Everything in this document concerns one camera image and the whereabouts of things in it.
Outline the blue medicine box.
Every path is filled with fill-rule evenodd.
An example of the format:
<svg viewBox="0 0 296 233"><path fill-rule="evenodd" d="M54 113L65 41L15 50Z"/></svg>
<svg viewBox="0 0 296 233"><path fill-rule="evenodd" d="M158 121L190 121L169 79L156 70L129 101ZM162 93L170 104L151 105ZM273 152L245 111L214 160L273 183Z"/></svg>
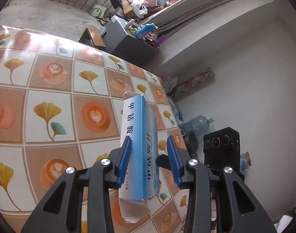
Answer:
<svg viewBox="0 0 296 233"><path fill-rule="evenodd" d="M119 205L123 220L137 223L150 213L144 202L160 192L158 131L156 116L142 94L126 91L123 100L121 140L129 136L132 149Z"/></svg>

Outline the large blue water jug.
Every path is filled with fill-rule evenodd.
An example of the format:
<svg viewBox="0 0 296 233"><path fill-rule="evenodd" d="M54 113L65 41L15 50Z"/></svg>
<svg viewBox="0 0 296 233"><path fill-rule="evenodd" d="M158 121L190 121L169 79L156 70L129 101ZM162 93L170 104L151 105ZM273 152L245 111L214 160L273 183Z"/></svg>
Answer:
<svg viewBox="0 0 296 233"><path fill-rule="evenodd" d="M204 136L211 130L210 124L214 122L213 118L207 119L205 116L199 115L182 125L182 129L185 133L192 131L195 136Z"/></svg>

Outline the rolled patterned mat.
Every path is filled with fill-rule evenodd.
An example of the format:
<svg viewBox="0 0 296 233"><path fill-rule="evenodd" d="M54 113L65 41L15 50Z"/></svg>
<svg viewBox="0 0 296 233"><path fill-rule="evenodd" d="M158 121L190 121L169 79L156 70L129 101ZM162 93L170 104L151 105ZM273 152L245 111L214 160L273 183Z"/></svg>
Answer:
<svg viewBox="0 0 296 233"><path fill-rule="evenodd" d="M170 93L170 96L173 99L176 99L191 90L197 88L198 86L204 84L205 82L209 81L211 78L215 77L214 71L208 67L205 70L195 74L191 78L189 78L187 81L178 84L173 88L173 90Z"/></svg>

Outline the white plastic bag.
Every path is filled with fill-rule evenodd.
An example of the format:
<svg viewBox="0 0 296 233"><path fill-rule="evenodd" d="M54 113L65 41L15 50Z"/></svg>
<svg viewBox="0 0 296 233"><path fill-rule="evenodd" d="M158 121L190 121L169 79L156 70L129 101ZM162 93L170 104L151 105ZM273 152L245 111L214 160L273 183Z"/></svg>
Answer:
<svg viewBox="0 0 296 233"><path fill-rule="evenodd" d="M167 94L169 94L173 90L173 88L177 85L177 80L178 80L178 77L172 77L172 76L162 78L162 87Z"/></svg>

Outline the small wooden stool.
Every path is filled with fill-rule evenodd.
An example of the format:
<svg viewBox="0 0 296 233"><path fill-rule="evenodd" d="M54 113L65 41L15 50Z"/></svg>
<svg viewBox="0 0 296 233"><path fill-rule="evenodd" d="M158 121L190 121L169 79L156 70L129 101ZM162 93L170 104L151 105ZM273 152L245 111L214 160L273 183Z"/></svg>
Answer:
<svg viewBox="0 0 296 233"><path fill-rule="evenodd" d="M79 39L79 43L104 50L106 48L103 38L96 28L87 27Z"/></svg>

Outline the dark grey cabinet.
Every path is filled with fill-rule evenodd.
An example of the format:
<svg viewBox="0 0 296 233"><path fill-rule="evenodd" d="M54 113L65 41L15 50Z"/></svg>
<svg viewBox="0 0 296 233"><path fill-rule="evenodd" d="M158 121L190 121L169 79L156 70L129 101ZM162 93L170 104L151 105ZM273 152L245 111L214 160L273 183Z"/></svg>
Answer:
<svg viewBox="0 0 296 233"><path fill-rule="evenodd" d="M104 51L136 66L143 67L159 53L159 49L135 38L124 28L126 24L127 21L115 15L111 17L105 25L105 32L102 37L105 43Z"/></svg>

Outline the purple bottle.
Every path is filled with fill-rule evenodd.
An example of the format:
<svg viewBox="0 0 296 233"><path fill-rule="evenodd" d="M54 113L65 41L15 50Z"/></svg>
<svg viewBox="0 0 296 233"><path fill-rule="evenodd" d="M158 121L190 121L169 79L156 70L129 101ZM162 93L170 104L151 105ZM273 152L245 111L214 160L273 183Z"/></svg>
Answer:
<svg viewBox="0 0 296 233"><path fill-rule="evenodd" d="M167 37L162 35L155 41L155 46L160 48L165 41L167 41Z"/></svg>

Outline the blue detergent bottle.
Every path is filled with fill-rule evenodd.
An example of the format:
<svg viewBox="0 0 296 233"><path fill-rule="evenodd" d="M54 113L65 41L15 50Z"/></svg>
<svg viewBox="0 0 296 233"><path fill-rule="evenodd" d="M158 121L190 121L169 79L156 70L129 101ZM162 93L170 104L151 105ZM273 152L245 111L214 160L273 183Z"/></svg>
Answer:
<svg viewBox="0 0 296 233"><path fill-rule="evenodd" d="M146 24L143 28L141 28L134 34L134 37L137 39L143 39L147 34L151 34L154 31L155 31L155 25L153 23Z"/></svg>

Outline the grey curtain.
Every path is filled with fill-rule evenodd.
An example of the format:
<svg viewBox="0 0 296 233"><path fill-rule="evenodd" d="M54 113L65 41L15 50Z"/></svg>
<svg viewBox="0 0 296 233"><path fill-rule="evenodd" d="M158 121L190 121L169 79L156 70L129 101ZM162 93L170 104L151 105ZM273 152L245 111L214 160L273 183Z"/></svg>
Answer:
<svg viewBox="0 0 296 233"><path fill-rule="evenodd" d="M233 0L180 0L141 21L155 24L159 35L167 38L207 12Z"/></svg>

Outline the green white shopping bag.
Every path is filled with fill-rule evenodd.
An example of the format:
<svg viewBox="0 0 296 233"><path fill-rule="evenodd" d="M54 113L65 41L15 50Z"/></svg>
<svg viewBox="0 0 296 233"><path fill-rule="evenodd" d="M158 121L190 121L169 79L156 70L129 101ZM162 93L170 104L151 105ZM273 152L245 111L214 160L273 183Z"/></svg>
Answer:
<svg viewBox="0 0 296 233"><path fill-rule="evenodd" d="M94 18L101 19L103 18L106 11L106 7L104 6L104 2L100 1L100 3L94 5L93 9L90 11L90 15Z"/></svg>

